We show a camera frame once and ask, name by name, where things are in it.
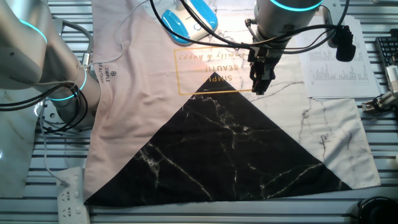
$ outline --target power strip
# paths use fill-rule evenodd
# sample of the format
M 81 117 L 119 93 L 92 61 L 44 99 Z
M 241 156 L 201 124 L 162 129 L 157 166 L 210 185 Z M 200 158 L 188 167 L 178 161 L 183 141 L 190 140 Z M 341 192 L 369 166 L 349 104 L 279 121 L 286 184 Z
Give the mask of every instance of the power strip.
M 57 180 L 59 224 L 90 224 L 90 215 L 83 199 L 83 169 L 74 167 L 61 170 L 57 176 L 70 184 L 65 187 Z

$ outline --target keyboard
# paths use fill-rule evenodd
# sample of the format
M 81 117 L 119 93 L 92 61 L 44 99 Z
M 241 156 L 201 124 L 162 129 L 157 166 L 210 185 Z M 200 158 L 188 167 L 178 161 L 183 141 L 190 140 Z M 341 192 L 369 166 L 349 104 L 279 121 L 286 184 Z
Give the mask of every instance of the keyboard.
M 378 37 L 376 47 L 384 67 L 392 65 L 392 56 L 398 52 L 398 37 Z

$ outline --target black marble print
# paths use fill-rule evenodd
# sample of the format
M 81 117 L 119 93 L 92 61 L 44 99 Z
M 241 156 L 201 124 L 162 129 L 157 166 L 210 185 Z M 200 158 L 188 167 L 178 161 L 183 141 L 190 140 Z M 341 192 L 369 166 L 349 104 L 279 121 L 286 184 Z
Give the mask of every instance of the black marble print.
M 234 90 L 208 80 L 198 92 L 214 88 Z M 87 203 L 264 200 L 349 189 L 240 93 L 212 93 L 193 95 Z

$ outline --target white marble surface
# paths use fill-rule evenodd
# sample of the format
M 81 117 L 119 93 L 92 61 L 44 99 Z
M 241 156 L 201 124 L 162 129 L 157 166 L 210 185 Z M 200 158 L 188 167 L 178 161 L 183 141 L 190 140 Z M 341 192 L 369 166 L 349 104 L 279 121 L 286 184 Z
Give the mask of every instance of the white marble surface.
M 38 94 L 32 88 L 0 89 L 0 103 L 15 103 Z M 0 198 L 19 198 L 24 194 L 39 112 L 38 106 L 0 112 Z
M 206 2 L 218 16 L 217 34 L 236 42 L 252 42 L 244 20 L 254 18 L 254 0 Z M 157 7 L 159 12 L 163 12 L 172 4 L 172 1 L 163 0 Z M 147 8 L 147 12 L 153 16 L 150 9 Z M 214 37 L 206 37 L 202 41 L 220 43 Z M 289 47 L 295 45 L 295 40 L 292 39 Z M 247 52 L 237 52 L 234 49 L 229 51 L 239 54 Z M 206 54 L 198 50 L 192 52 L 197 55 Z M 247 90 L 252 83 L 246 59 L 247 54 L 245 57 L 231 58 L 229 61 L 239 65 L 239 70 L 219 72 L 220 75 L 232 74 L 235 78 L 229 82 L 237 90 Z M 208 66 L 215 64 L 214 57 L 211 60 L 203 58 L 203 61 Z M 242 94 L 351 188 L 380 185 L 379 174 L 354 100 L 322 101 L 307 98 L 298 55 L 284 55 L 275 68 L 275 74 L 276 79 L 264 96 L 256 96 L 251 92 Z

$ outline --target paper document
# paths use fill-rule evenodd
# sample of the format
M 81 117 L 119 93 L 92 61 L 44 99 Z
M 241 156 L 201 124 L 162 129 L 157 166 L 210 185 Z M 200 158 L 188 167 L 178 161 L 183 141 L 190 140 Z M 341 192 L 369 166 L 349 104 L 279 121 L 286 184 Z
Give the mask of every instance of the paper document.
M 321 16 L 315 16 L 310 26 L 317 24 L 323 24 Z M 346 16 L 345 24 L 353 33 L 353 44 L 356 46 L 355 57 L 351 62 L 337 61 L 336 49 L 329 47 L 327 42 L 300 55 L 308 97 L 360 98 L 380 95 L 366 51 L 361 24 L 351 16 Z M 316 29 L 301 33 L 296 36 L 297 45 L 310 45 L 324 31 Z

